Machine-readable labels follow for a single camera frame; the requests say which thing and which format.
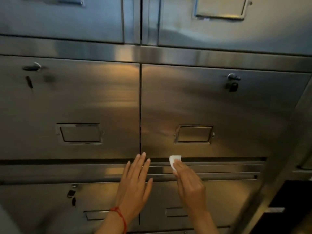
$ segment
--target forearm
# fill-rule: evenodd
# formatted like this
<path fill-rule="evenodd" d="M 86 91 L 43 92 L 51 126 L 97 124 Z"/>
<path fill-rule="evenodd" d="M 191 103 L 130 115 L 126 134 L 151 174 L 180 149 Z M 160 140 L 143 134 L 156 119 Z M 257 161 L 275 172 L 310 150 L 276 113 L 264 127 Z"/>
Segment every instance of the forearm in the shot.
<path fill-rule="evenodd" d="M 209 212 L 189 216 L 196 234 L 219 234 Z"/>
<path fill-rule="evenodd" d="M 95 234 L 123 234 L 123 220 L 117 212 L 110 211 Z"/>

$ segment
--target folded paper towel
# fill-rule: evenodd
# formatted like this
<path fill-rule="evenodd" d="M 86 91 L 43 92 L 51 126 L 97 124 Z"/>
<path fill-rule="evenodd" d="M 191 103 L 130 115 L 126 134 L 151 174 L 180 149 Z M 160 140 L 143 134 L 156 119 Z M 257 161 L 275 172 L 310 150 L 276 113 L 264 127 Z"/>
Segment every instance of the folded paper towel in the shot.
<path fill-rule="evenodd" d="M 174 168 L 174 160 L 175 160 L 175 159 L 181 161 L 181 156 L 180 156 L 180 155 L 171 155 L 171 156 L 169 157 L 170 165 L 171 165 L 171 167 L 172 167 L 172 169 L 173 169 L 174 171 L 176 171 L 176 169 Z"/>

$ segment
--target cabinet door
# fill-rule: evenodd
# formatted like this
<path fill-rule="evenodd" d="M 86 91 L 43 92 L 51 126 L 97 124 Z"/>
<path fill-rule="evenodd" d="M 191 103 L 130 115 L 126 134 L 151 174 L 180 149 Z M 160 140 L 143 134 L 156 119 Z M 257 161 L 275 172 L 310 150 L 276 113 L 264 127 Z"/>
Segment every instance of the cabinet door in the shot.
<path fill-rule="evenodd" d="M 0 34 L 123 43 L 133 8 L 133 0 L 1 0 Z"/>
<path fill-rule="evenodd" d="M 153 157 L 268 157 L 309 79 L 143 65 L 142 151 Z"/>
<path fill-rule="evenodd" d="M 22 70 L 34 62 L 40 71 Z M 139 64 L 27 57 L 0 64 L 1 159 L 138 153 Z"/>
<path fill-rule="evenodd" d="M 207 208 L 218 227 L 230 226 L 241 212 L 256 180 L 204 181 Z M 140 230 L 181 230 L 192 228 L 182 208 L 176 182 L 156 182 L 147 204 L 140 214 Z"/>
<path fill-rule="evenodd" d="M 161 0 L 158 44 L 311 55 L 311 6 L 312 0 Z"/>
<path fill-rule="evenodd" d="M 0 202 L 24 234 L 94 233 L 115 204 L 118 183 L 11 185 L 0 187 Z M 73 198 L 67 196 L 75 190 Z M 138 218 L 129 231 L 138 229 Z"/>

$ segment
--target bracelet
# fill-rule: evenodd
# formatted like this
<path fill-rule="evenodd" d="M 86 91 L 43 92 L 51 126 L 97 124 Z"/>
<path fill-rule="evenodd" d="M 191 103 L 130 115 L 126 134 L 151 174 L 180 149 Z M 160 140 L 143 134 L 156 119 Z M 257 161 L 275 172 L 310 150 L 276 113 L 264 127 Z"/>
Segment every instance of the bracelet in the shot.
<path fill-rule="evenodd" d="M 127 234 L 127 223 L 126 223 L 126 220 L 124 219 L 119 207 L 111 208 L 111 211 L 117 212 L 118 215 L 122 218 L 122 220 L 124 222 L 124 234 Z"/>

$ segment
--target person's right hand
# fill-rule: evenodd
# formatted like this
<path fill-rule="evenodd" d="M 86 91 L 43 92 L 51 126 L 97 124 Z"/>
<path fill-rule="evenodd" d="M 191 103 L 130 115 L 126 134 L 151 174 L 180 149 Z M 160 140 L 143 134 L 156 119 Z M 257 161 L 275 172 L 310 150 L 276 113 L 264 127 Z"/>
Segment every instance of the person's right hand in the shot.
<path fill-rule="evenodd" d="M 203 216 L 206 208 L 206 188 L 197 174 L 179 160 L 174 161 L 178 193 L 190 218 Z"/>

